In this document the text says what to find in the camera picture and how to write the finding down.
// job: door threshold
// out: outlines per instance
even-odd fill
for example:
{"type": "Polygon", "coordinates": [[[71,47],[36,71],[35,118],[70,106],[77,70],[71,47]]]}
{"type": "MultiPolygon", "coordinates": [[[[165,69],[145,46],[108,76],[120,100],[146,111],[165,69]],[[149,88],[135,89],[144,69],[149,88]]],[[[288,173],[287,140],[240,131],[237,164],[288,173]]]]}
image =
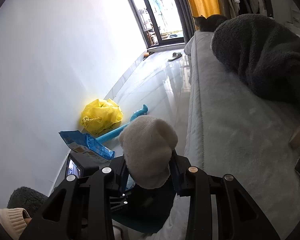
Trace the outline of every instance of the door threshold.
{"type": "Polygon", "coordinates": [[[184,49],[185,43],[175,43],[175,44],[168,44],[168,45],[158,45],[156,47],[151,47],[147,49],[147,52],[159,52],[159,51],[166,51],[166,50],[172,50],[172,49],[184,49]]]}

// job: tile floor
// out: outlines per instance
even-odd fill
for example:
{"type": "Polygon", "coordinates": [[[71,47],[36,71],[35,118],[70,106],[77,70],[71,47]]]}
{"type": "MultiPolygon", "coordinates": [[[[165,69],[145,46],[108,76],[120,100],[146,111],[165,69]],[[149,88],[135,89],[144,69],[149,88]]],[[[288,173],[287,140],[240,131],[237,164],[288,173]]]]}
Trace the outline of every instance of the tile floor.
{"type": "MultiPolygon", "coordinates": [[[[130,121],[133,112],[146,104],[148,114],[162,118],[171,124],[178,135],[176,151],[184,154],[188,126],[190,99],[190,68],[183,49],[157,52],[142,61],[124,83],[114,101],[124,114],[122,124],[130,121]],[[169,62],[173,52],[182,52],[183,56],[169,62]]],[[[122,148],[117,139],[105,143],[115,151],[115,156],[122,155],[122,148]]]]}

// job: blue tube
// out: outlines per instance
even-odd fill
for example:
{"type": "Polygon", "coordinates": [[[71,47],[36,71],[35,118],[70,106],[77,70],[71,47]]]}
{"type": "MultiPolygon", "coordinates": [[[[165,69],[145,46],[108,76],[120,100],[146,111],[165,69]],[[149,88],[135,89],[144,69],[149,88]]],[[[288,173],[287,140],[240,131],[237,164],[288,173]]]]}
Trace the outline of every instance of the blue tube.
{"type": "MultiPolygon", "coordinates": [[[[146,114],[148,112],[148,106],[146,105],[143,105],[143,108],[136,111],[135,113],[133,113],[133,115],[131,116],[130,118],[130,122],[133,121],[134,119],[136,119],[138,116],[140,115],[143,115],[143,114],[146,114]]],[[[119,136],[119,134],[123,131],[123,129],[128,125],[129,123],[123,125],[123,126],[120,126],[119,128],[117,129],[114,129],[104,135],[101,135],[99,136],[96,140],[99,142],[99,143],[104,143],[106,141],[109,141],[117,136],[119,136]]]]}

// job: yellow plastic bag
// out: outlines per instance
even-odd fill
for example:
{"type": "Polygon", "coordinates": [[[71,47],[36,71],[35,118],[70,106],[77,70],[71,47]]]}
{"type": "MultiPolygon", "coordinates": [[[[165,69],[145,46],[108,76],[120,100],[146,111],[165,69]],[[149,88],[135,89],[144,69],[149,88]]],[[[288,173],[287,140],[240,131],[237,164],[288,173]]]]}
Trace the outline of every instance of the yellow plastic bag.
{"type": "Polygon", "coordinates": [[[97,99],[86,105],[81,113],[81,124],[93,136],[103,130],[111,130],[112,126],[122,121],[120,107],[110,98],[105,101],[97,99]]]}

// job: gray cat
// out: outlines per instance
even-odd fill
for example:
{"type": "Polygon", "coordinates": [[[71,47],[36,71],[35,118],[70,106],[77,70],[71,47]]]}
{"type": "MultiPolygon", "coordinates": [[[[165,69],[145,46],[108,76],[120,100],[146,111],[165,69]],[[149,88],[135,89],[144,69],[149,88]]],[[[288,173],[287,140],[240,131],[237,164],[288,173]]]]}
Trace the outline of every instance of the gray cat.
{"type": "Polygon", "coordinates": [[[207,19],[202,15],[193,17],[193,19],[194,24],[199,27],[201,32],[214,32],[221,23],[228,20],[227,17],[220,14],[211,15],[207,19]]]}

